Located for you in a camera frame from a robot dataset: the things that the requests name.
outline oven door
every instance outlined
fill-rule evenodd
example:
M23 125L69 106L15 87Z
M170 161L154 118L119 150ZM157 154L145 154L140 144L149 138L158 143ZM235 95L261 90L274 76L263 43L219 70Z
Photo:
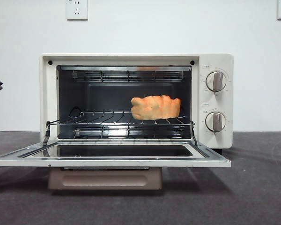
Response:
M0 166L231 167L231 161L192 141L59 141L0 156Z

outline oven control panel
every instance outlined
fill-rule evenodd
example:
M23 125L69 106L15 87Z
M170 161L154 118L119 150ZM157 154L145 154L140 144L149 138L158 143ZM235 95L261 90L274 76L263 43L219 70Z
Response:
M196 136L210 148L230 148L233 135L233 57L229 54L201 55L198 74Z

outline gray tabletop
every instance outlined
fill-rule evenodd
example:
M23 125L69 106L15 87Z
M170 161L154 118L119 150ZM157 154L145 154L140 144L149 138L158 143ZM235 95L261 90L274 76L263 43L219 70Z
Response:
M39 142L0 132L0 154ZM281 132L236 132L232 168L163 168L162 191L50 191L47 168L0 168L0 225L281 225Z

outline timer knob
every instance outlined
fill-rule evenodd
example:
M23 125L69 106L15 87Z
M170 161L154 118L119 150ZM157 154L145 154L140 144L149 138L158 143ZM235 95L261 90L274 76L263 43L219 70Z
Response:
M215 71L210 73L206 78L206 86L212 91L222 90L227 83L227 79L223 72Z
M213 132L220 132L226 125L226 119L220 112L212 112L205 119L206 127Z

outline bread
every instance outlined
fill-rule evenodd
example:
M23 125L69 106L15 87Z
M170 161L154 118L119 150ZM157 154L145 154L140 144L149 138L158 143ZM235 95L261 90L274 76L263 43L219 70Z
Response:
M168 95L134 97L131 103L131 113L136 120L175 118L180 113L180 99L171 99Z

